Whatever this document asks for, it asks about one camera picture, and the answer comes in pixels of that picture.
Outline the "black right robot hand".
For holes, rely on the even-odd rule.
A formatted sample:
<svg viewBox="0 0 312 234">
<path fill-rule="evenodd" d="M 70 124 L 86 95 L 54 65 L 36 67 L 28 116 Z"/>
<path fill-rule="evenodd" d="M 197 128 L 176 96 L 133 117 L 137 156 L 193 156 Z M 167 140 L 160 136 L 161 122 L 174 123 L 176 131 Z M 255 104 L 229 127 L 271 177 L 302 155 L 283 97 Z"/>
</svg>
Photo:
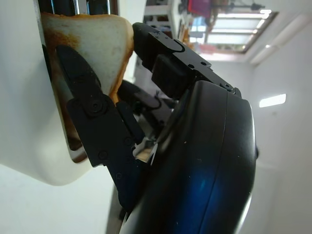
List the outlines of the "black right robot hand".
<svg viewBox="0 0 312 234">
<path fill-rule="evenodd" d="M 249 209 L 257 147 L 249 102 L 182 42 L 135 23 L 134 49 L 153 82 L 178 104 L 147 162 L 144 133 L 113 103 L 88 62 L 56 47 L 73 94 L 67 110 L 92 166 L 104 165 L 126 211 L 122 234 L 235 234 Z"/>
</svg>

